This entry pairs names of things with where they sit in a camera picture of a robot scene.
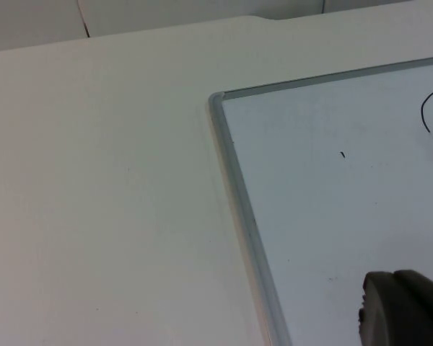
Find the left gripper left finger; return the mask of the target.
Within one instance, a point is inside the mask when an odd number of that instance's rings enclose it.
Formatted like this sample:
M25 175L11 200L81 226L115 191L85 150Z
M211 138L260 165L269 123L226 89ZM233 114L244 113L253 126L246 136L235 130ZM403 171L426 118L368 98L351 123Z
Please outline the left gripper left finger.
M363 345L405 345L412 318L410 295L389 272L369 272L363 282L359 336Z

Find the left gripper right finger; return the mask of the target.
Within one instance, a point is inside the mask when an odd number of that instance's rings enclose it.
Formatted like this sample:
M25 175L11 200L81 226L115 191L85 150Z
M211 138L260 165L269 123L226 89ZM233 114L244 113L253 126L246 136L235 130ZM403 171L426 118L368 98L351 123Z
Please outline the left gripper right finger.
M411 294L413 299L433 323L433 280L414 270L398 270L394 276Z

